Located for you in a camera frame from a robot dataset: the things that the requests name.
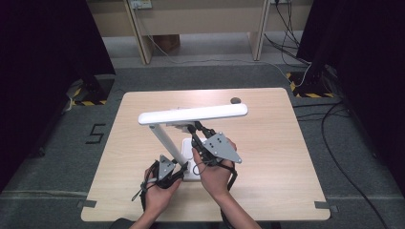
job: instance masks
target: gray carpet floor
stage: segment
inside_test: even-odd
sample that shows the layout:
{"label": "gray carpet floor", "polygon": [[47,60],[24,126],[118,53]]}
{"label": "gray carpet floor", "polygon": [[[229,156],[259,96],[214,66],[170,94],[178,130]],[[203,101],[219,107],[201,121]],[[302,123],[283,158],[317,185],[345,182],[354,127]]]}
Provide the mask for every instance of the gray carpet floor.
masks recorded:
{"label": "gray carpet floor", "polygon": [[[280,65],[283,72],[291,68]],[[191,89],[281,87],[288,90],[315,170],[328,203],[325,221],[286,221],[282,228],[383,228],[371,206],[337,168],[323,141],[321,124],[331,106],[308,106],[340,101],[298,98],[288,81],[269,65],[195,66],[117,69],[106,105],[73,106],[54,126],[43,157],[27,158],[0,196],[0,228],[109,228],[112,222],[84,222],[80,201],[90,190],[98,162],[126,92]],[[325,138],[339,165],[371,200],[390,228],[405,228],[405,200],[389,170],[373,156],[351,112],[344,104],[324,123]],[[99,144],[90,136],[94,124],[104,133]],[[269,223],[262,223],[264,228]],[[210,228],[212,224],[160,224],[160,228]]]}

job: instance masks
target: forearm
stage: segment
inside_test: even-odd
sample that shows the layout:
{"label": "forearm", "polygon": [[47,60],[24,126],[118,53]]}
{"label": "forearm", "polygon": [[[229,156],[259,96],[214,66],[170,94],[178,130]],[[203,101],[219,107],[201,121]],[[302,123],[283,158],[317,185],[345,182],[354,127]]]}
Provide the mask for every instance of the forearm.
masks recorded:
{"label": "forearm", "polygon": [[130,227],[130,229],[148,229],[152,226],[155,220],[159,217],[158,211],[146,211],[140,218]]}
{"label": "forearm", "polygon": [[229,193],[213,198],[235,228],[261,228]]}

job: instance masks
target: table top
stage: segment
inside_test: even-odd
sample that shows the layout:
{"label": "table top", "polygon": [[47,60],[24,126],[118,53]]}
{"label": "table top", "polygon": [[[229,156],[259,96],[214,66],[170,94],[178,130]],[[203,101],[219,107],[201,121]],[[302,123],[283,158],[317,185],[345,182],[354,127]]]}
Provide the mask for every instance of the table top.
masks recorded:
{"label": "table top", "polygon": [[[85,221],[136,220],[142,214],[139,190],[144,171],[160,154],[172,158],[148,126],[138,124],[145,112],[230,104],[239,97],[248,107],[242,117],[206,120],[237,144],[243,163],[232,196],[255,220],[323,220],[329,209],[300,127],[284,89],[229,89],[127,93],[87,197],[95,207],[83,207]],[[190,135],[164,127],[178,148]],[[158,221],[221,221],[218,205],[200,182],[183,182]]]}

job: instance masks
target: white desk lamp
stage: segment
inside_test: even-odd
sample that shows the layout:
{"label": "white desk lamp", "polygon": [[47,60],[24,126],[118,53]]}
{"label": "white desk lamp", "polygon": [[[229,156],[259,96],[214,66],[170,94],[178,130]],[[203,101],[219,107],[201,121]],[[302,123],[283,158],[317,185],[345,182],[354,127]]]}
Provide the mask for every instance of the white desk lamp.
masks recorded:
{"label": "white desk lamp", "polygon": [[[198,180],[200,179],[200,176],[194,173],[190,173],[190,171],[192,171],[195,166],[195,162],[192,158],[191,152],[191,138],[186,138],[183,141],[180,152],[176,145],[173,143],[170,136],[164,131],[160,124],[184,126],[194,121],[244,115],[247,115],[247,106],[243,103],[239,103],[223,106],[142,113],[139,115],[138,122],[140,125],[149,125],[151,131],[155,134],[155,136],[158,138],[161,144],[163,144],[167,151],[173,156],[173,158],[180,164],[180,166],[189,161],[188,171],[184,173],[184,180]],[[235,162],[241,163],[242,160],[239,158],[239,156],[237,156],[237,158],[238,159]]]}

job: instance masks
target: hand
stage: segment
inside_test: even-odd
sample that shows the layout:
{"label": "hand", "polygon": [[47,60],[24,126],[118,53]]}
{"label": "hand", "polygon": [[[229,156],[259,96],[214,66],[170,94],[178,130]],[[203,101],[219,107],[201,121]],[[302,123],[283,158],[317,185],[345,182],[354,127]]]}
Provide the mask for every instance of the hand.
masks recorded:
{"label": "hand", "polygon": [[[233,143],[230,139],[228,139],[228,141],[236,151],[236,144]],[[230,171],[219,166],[206,166],[202,163],[199,153],[194,148],[193,156],[194,161],[199,168],[202,186],[209,193],[209,195],[211,195],[211,197],[215,199],[222,195],[229,194],[229,191],[227,190],[227,183],[230,178]],[[228,167],[233,166],[232,162],[226,159],[223,160],[222,164]]]}
{"label": "hand", "polygon": [[[147,176],[149,169],[145,171],[145,176]],[[179,188],[181,184],[181,179],[176,180],[172,186],[167,189],[161,189],[154,183],[148,183],[146,188],[149,188],[146,192],[146,208],[145,212],[152,212],[154,214],[161,214],[169,205],[170,199]]]}

